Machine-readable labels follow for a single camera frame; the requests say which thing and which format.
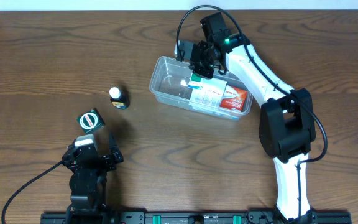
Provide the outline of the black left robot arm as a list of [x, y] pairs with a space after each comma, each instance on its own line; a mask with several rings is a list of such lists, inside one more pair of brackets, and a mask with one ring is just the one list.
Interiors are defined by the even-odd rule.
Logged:
[[97, 214], [106, 210], [107, 172], [116, 169], [112, 154], [98, 156], [95, 144], [71, 144], [63, 165], [73, 172], [70, 200], [76, 212]]

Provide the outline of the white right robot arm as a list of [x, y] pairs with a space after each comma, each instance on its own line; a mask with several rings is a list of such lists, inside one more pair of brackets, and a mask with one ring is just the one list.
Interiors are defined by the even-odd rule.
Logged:
[[251, 100], [260, 106], [259, 139], [273, 159], [278, 185], [276, 223], [312, 223], [306, 163], [316, 116], [307, 90], [294, 90], [261, 61], [240, 34], [181, 41], [174, 57], [160, 57], [150, 91], [166, 105], [238, 120]]

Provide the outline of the blue white medicine box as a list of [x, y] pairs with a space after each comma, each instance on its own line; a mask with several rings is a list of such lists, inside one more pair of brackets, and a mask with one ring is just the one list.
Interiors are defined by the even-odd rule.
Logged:
[[220, 118], [240, 119], [242, 117], [240, 112], [220, 107], [223, 93], [221, 90], [193, 89], [189, 99], [189, 107], [191, 110]]

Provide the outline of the white green medicine box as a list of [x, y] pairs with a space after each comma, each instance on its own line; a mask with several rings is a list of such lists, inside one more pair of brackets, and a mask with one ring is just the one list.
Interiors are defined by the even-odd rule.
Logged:
[[213, 93], [218, 96], [223, 96], [226, 89], [227, 81], [218, 78], [202, 78], [197, 74], [191, 75], [190, 81], [188, 82], [188, 88], [194, 90], [201, 90], [203, 92]]

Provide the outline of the clear plastic container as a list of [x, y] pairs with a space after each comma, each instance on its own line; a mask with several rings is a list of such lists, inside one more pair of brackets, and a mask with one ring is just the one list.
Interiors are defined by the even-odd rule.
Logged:
[[[155, 95], [158, 102], [191, 110], [189, 107], [189, 99], [193, 89], [188, 88], [188, 82], [193, 73], [189, 69], [189, 65], [187, 62], [179, 62], [174, 58], [166, 56], [161, 56], [157, 60], [150, 79], [149, 89]], [[215, 71], [213, 78], [225, 80], [227, 81], [227, 85], [248, 91], [240, 79], [232, 73], [221, 76]], [[252, 100], [253, 97], [248, 92], [242, 111], [235, 112], [240, 112], [242, 116], [247, 115], [250, 111]]]

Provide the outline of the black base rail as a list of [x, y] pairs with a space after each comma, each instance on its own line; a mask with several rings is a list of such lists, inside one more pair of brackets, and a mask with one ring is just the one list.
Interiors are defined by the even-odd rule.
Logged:
[[[273, 224], [298, 223], [296, 220], [284, 221], [278, 214], [267, 210], [254, 210], [245, 213], [145, 213], [123, 212], [120, 217], [104, 221], [102, 216], [84, 217], [71, 212], [68, 223], [126, 223], [126, 224]], [[350, 224], [349, 212], [316, 212], [311, 211], [300, 223]], [[41, 214], [40, 223], [67, 223], [64, 213]]]

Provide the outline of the green Zam-Buk ointment box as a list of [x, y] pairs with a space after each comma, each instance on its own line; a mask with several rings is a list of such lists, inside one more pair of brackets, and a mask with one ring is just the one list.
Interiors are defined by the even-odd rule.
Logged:
[[96, 108], [87, 111], [76, 120], [85, 134], [92, 134], [105, 126], [104, 119]]

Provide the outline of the red medicine box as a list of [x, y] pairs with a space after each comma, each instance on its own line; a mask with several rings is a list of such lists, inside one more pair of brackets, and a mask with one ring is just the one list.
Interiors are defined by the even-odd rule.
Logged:
[[247, 90], [227, 85], [221, 99], [221, 108], [242, 111], [248, 95]]

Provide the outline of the dark Woods syrup bottle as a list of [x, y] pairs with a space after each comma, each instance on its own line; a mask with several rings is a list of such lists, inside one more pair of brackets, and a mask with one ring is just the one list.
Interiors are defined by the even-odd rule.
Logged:
[[109, 90], [110, 102], [117, 109], [127, 109], [130, 105], [129, 94], [125, 89], [112, 87]]

